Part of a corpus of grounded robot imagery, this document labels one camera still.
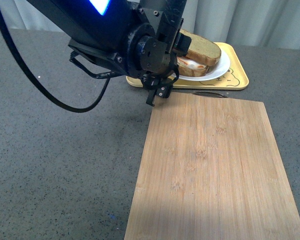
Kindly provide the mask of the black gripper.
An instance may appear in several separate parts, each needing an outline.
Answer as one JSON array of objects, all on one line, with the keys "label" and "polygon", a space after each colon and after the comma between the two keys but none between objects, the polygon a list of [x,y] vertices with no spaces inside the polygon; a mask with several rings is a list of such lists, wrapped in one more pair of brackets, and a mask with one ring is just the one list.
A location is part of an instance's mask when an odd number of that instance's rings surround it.
[{"label": "black gripper", "polygon": [[185,0],[131,2],[137,25],[127,37],[127,66],[132,78],[149,91],[146,103],[155,97],[167,99],[179,79],[178,57],[188,53],[191,38],[180,32]]}]

